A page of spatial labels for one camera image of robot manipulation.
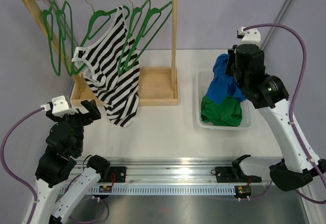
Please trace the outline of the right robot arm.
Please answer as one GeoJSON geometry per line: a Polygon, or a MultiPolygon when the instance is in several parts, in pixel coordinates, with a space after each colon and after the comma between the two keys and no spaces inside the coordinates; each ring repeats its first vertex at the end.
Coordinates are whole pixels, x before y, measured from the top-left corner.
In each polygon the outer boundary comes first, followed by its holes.
{"type": "Polygon", "coordinates": [[[256,44],[234,45],[228,50],[225,74],[234,77],[237,87],[269,125],[282,152],[280,162],[243,155],[232,162],[236,181],[248,176],[272,180],[282,191],[304,187],[325,173],[325,159],[310,147],[294,115],[289,111],[289,94],[276,77],[265,72],[264,52],[256,44]]]}

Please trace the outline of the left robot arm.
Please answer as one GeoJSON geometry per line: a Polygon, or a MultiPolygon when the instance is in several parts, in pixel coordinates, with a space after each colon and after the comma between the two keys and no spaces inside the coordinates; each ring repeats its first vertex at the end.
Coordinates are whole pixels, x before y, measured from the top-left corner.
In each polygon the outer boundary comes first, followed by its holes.
{"type": "Polygon", "coordinates": [[[36,196],[32,198],[30,213],[23,223],[66,223],[87,191],[95,183],[105,182],[110,177],[110,162],[94,155],[77,182],[60,199],[57,198],[76,166],[76,159],[83,152],[84,127],[101,119],[95,100],[84,100],[81,105],[87,113],[73,107],[65,96],[52,98],[51,102],[41,105],[41,110],[55,124],[45,140],[47,147],[35,173],[36,196]]]}

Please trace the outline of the green tank top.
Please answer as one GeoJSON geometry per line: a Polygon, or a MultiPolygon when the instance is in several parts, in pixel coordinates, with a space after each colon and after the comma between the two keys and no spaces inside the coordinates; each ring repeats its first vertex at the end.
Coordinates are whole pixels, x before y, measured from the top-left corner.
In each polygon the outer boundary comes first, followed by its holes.
{"type": "Polygon", "coordinates": [[[240,102],[227,96],[220,104],[204,96],[201,101],[200,119],[214,126],[238,127],[242,122],[240,102]]]}

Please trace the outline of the blue tank top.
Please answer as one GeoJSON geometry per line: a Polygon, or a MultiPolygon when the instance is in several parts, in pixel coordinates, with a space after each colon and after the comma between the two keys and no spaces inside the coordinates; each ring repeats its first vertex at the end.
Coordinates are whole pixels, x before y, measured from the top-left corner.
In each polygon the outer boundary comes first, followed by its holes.
{"type": "Polygon", "coordinates": [[[238,102],[246,100],[242,91],[237,87],[234,77],[225,74],[228,58],[228,54],[219,55],[212,69],[213,79],[206,96],[216,104],[221,104],[227,96],[238,102]]]}

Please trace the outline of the black white striped tank top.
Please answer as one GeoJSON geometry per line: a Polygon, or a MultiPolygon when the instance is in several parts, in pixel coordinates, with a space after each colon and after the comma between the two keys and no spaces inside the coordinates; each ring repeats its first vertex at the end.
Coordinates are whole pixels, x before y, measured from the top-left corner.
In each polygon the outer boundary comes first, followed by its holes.
{"type": "Polygon", "coordinates": [[[103,103],[110,122],[125,128],[137,115],[140,66],[123,8],[117,7],[115,13],[113,23],[95,43],[75,48],[72,61],[103,103]]]}

